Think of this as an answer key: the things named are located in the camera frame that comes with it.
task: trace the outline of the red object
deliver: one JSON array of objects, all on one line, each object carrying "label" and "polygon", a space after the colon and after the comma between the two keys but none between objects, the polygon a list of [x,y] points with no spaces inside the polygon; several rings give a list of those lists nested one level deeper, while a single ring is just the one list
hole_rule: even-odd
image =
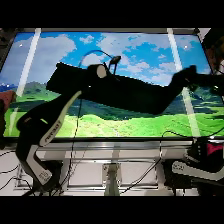
[{"label": "red object", "polygon": [[4,101],[5,107],[4,111],[6,112],[9,108],[11,102],[14,102],[16,99],[16,93],[12,90],[0,93],[0,99]]},{"label": "red object", "polygon": [[211,155],[213,152],[217,151],[217,150],[222,150],[223,149],[223,145],[212,145],[212,144],[207,144],[207,153],[208,156]]}]

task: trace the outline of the blue sky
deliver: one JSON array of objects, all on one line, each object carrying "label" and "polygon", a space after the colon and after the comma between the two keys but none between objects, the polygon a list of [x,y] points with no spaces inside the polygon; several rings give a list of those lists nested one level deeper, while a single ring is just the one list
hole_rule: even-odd
[{"label": "blue sky", "polygon": [[[18,85],[34,33],[20,33],[15,38],[0,74],[0,84]],[[210,72],[199,39],[192,35],[175,35],[183,67],[197,65],[198,73]],[[46,32],[41,33],[27,82],[46,83],[58,62],[77,66],[90,50],[100,49],[110,55],[121,55],[117,74],[148,83],[168,85],[176,72],[167,34]],[[83,68],[108,63],[101,53],[92,53]]]}]

